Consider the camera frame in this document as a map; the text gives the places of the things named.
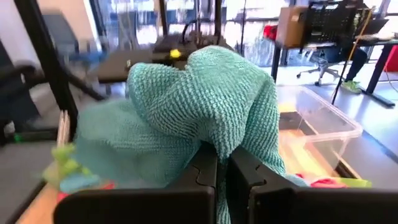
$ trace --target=pink fabric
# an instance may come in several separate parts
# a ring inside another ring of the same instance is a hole
[[[314,179],[309,180],[309,178],[303,174],[296,174],[297,177],[301,177],[307,182],[310,182],[311,187],[317,187],[317,188],[345,188],[348,187],[347,185],[337,182],[335,179],[332,178],[322,178],[322,179],[317,179],[314,181]]]

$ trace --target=cardboard box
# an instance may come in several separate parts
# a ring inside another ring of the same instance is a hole
[[[280,9],[276,42],[285,48],[300,47],[304,21],[300,15],[307,10],[304,6],[283,7]]]

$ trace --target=green toy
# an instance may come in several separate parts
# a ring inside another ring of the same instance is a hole
[[[81,166],[74,159],[71,159],[71,154],[74,151],[75,147],[72,144],[52,149],[51,153],[54,157],[54,161],[44,171],[43,178],[56,189],[60,188],[61,181],[69,175],[93,175],[89,169]]]

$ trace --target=cable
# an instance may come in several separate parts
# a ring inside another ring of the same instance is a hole
[[[387,71],[387,70],[386,70],[386,75],[387,75],[388,83],[390,84],[391,88],[392,88],[393,90],[395,90],[395,91],[398,93],[398,90],[397,90],[397,89],[395,88],[395,86],[391,83],[390,76],[388,75],[388,71]]]
[[[185,42],[185,33],[187,32],[187,29],[188,29],[189,25],[191,25],[193,23],[196,23],[197,21],[199,21],[199,22],[202,22],[202,21],[211,22],[211,20],[209,18],[192,19],[190,22],[188,22],[185,25],[184,30],[182,30],[182,44],[186,44],[186,42]],[[217,36],[216,45],[220,44],[220,39],[221,39],[221,34],[220,33],[221,33],[221,31],[218,30],[217,26],[215,26],[214,34]]]
[[[244,34],[244,24],[245,23],[246,23],[246,0],[244,0],[244,5],[243,5],[241,48],[239,50],[241,55],[243,55],[243,34]]]
[[[374,9],[375,9],[375,7],[373,7],[372,9],[369,10],[368,16],[366,17],[366,20],[365,20],[365,23],[364,23],[364,25],[362,26],[361,32],[359,33],[359,37],[362,36],[363,32],[365,31],[366,26],[368,26],[369,20],[370,20],[370,18],[372,17],[372,13],[373,13]],[[348,61],[350,61],[351,58],[353,57],[353,54],[354,54],[354,51],[355,51],[356,46],[357,46],[357,44],[358,44],[358,41],[359,41],[359,38],[356,38],[356,39],[355,39],[355,43],[354,43],[354,45],[353,45],[353,48],[351,49],[351,52],[349,53],[348,59],[347,59],[346,62],[344,63],[344,67],[343,67],[343,71],[341,72],[340,79],[338,80],[338,84],[337,84],[337,86],[336,86],[334,92],[332,93],[332,95],[333,95],[333,99],[332,99],[332,101],[331,101],[331,104],[332,104],[332,105],[335,104],[336,97],[337,97],[337,93],[338,93],[338,89],[339,89],[339,87],[341,86],[341,84],[343,83],[343,75],[344,75],[344,72],[345,72],[345,70],[346,70],[347,63],[348,63]]]

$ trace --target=mesh chair back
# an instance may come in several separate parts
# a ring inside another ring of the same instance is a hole
[[[58,50],[61,52],[71,48],[73,50],[77,38],[62,12],[50,10],[42,11],[42,14],[51,38]]]

